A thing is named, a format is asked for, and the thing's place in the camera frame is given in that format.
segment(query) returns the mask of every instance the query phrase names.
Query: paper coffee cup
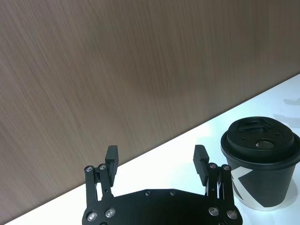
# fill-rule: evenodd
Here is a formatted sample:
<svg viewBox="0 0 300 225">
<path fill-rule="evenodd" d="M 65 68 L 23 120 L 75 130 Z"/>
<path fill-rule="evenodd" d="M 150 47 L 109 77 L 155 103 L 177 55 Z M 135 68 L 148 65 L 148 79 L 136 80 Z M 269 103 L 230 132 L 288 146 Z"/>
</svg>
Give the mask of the paper coffee cup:
<svg viewBox="0 0 300 225">
<path fill-rule="evenodd" d="M 237 120 L 223 134 L 221 150 L 242 203 L 262 211 L 280 206 L 300 161 L 300 138 L 290 128 L 267 117 Z"/>
</svg>

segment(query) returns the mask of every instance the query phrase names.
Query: black cup lid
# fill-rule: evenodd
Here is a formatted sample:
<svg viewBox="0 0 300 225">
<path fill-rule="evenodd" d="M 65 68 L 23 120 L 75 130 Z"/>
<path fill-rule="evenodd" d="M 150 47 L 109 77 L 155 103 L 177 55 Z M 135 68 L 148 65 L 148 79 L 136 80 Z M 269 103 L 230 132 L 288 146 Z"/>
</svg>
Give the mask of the black cup lid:
<svg viewBox="0 0 300 225">
<path fill-rule="evenodd" d="M 231 124 L 222 136 L 221 148 L 227 158 L 243 167 L 280 169 L 300 161 L 299 140 L 277 120 L 248 117 Z"/>
</svg>

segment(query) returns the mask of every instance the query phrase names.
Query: wooden wall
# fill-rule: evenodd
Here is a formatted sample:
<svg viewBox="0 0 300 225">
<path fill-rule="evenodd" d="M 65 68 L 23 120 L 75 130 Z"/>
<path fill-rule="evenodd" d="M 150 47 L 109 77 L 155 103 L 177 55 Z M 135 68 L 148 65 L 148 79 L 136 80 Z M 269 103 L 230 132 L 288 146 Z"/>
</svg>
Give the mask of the wooden wall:
<svg viewBox="0 0 300 225">
<path fill-rule="evenodd" d="M 0 224 L 300 71 L 300 1 L 0 1 Z"/>
</svg>

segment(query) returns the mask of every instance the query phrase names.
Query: coffee cup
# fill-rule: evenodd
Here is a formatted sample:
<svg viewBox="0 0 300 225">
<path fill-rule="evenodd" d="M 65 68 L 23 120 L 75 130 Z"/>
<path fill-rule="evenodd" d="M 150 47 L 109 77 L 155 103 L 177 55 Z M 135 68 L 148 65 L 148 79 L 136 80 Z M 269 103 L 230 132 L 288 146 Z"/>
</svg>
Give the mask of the coffee cup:
<svg viewBox="0 0 300 225">
<path fill-rule="evenodd" d="M 300 161 L 300 138 L 290 128 L 267 117 L 243 118 L 223 134 L 221 150 L 242 203 L 261 211 L 280 207 Z"/>
</svg>

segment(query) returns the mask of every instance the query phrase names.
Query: white table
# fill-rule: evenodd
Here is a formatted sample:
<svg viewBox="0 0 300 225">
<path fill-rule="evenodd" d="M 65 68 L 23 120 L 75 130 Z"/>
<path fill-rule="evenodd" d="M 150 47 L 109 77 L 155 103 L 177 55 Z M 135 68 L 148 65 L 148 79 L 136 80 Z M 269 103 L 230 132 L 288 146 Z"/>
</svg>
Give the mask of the white table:
<svg viewBox="0 0 300 225">
<path fill-rule="evenodd" d="M 119 196 L 148 188 L 174 188 L 204 194 L 204 187 L 193 164 L 195 144 L 203 144 L 210 161 L 222 165 L 226 158 L 220 149 L 222 134 L 235 120 L 266 116 L 286 124 L 300 135 L 300 75 L 207 121 L 142 156 L 120 166 L 112 193 Z M 161 164 L 168 164 L 162 171 Z M 300 219 L 300 167 L 296 166 L 283 206 L 271 212 L 248 208 L 235 198 L 244 225 L 295 225 Z M 81 225 L 86 208 L 82 185 L 7 225 Z"/>
</svg>

